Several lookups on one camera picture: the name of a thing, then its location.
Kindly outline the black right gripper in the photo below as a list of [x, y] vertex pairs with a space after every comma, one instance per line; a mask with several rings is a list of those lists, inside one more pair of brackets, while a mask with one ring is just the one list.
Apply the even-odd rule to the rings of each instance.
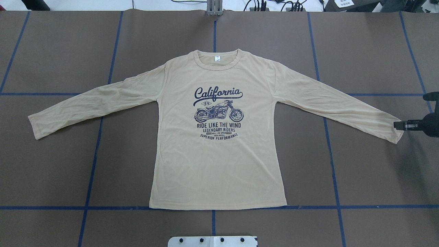
[[396, 121], [393, 127], [400, 131], [423, 131], [429, 137], [439, 137], [439, 93], [430, 92], [422, 96], [425, 101], [435, 102], [433, 113], [427, 114], [421, 119], [409, 119], [407, 121]]

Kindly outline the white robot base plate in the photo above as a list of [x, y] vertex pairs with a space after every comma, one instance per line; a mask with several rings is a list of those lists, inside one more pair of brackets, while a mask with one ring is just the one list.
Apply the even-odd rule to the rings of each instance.
[[176, 236], [168, 247], [257, 247], [256, 236]]

